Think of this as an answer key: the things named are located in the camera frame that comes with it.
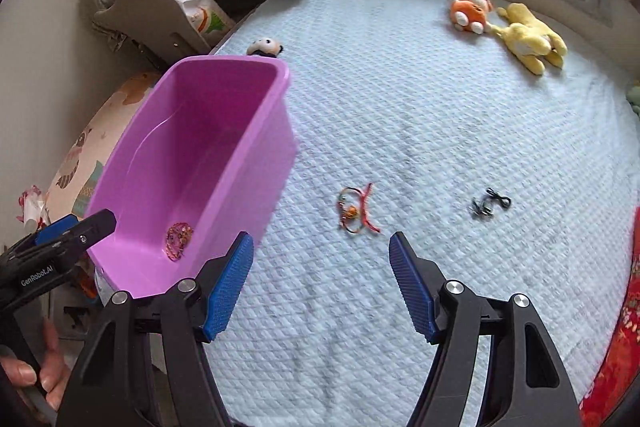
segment green plush toy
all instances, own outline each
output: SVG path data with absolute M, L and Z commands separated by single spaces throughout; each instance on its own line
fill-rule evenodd
M 634 113 L 640 116 L 640 84 L 636 82 L 636 84 L 626 92 L 626 99 L 631 104 Z

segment human hand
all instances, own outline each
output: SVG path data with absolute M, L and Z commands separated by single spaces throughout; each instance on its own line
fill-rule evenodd
M 49 319 L 44 319 L 42 334 L 47 351 L 40 370 L 40 383 L 47 392 L 47 403 L 57 411 L 62 402 L 62 396 L 71 375 L 71 370 L 67 367 L 65 359 L 60 352 L 58 332 Z M 9 381 L 17 388 L 29 387 L 37 381 L 33 367 L 22 360 L 0 357 L 0 364 Z

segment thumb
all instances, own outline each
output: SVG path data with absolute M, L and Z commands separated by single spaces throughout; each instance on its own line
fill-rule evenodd
M 33 367 L 22 360 L 0 357 L 0 364 L 15 387 L 34 385 L 38 380 Z

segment bed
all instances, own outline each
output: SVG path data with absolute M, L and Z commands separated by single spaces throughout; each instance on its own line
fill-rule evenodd
M 207 346 L 232 416 L 406 424 L 435 348 L 415 333 L 388 265 L 397 230 L 479 295 L 526 293 L 577 399 L 587 393 L 629 277 L 638 117 L 631 78 L 541 18 L 570 50 L 564 70 L 541 78 L 497 39 L 455 31 L 444 0 L 268 0 L 218 50 L 283 42 L 300 146 L 229 326 Z M 382 233 L 349 235 L 337 194 L 369 182 Z M 472 219 L 487 187 L 513 206 Z M 487 356 L 481 339 L 462 425 L 475 424 Z

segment purple plastic bin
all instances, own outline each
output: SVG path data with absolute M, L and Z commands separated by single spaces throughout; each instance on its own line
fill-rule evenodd
M 223 256 L 245 230 L 259 243 L 296 144 L 284 105 L 289 70 L 263 57 L 190 57 L 165 73 L 132 118 L 87 215 L 110 209 L 115 232 L 89 251 L 114 289 L 164 293 Z M 194 228 L 184 256 L 166 232 Z

